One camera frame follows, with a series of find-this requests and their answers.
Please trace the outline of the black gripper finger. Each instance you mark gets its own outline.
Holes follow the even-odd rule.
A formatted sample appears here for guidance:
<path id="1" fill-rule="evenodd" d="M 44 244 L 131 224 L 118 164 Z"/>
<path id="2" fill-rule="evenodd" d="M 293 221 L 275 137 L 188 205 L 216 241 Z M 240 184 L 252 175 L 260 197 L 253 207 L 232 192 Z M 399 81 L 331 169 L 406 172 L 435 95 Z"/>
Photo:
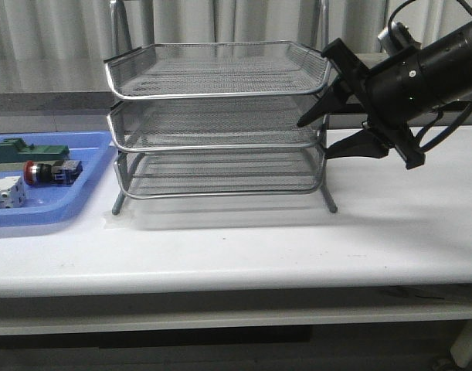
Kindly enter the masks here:
<path id="1" fill-rule="evenodd" d="M 334 113 L 346 106 L 348 98 L 351 96 L 351 88 L 343 77 L 336 77 L 318 102 L 306 112 L 297 122 L 299 128 L 308 126 L 313 121 L 326 114 Z"/>
<path id="2" fill-rule="evenodd" d="M 365 157 L 380 159 L 388 154 L 389 147 L 387 145 L 369 131 L 361 130 L 327 148 L 325 158 Z"/>

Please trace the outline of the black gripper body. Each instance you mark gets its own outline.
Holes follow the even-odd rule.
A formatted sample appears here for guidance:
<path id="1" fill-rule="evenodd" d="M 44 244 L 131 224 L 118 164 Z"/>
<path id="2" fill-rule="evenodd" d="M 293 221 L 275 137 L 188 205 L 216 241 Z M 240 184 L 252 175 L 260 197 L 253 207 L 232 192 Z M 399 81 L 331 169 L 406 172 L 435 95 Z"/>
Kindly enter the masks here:
<path id="1" fill-rule="evenodd" d="M 420 113 L 409 99 L 406 82 L 407 63 L 417 52 L 409 46 L 371 69 L 341 39 L 330 43 L 322 52 L 364 108 L 367 125 L 362 130 L 376 136 L 389 150 L 394 148 L 407 169 L 421 166 L 426 160 L 407 124 Z"/>

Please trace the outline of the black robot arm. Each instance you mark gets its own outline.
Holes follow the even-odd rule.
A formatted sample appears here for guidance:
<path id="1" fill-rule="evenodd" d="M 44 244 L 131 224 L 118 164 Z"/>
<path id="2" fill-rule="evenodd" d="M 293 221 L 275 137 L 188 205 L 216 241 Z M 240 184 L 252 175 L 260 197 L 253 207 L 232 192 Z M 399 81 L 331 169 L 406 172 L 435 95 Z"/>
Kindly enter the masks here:
<path id="1" fill-rule="evenodd" d="M 394 148 L 407 169 L 419 167 L 426 152 L 452 134 L 472 112 L 472 102 L 439 136 L 421 145 L 426 133 L 413 134 L 409 121 L 472 94 L 472 21 L 421 49 L 406 30 L 397 52 L 369 69 L 341 39 L 321 55 L 338 75 L 318 102 L 297 122 L 304 127 L 337 112 L 354 96 L 367 114 L 360 132 L 331 145 L 327 159 L 344 157 L 384 158 Z"/>

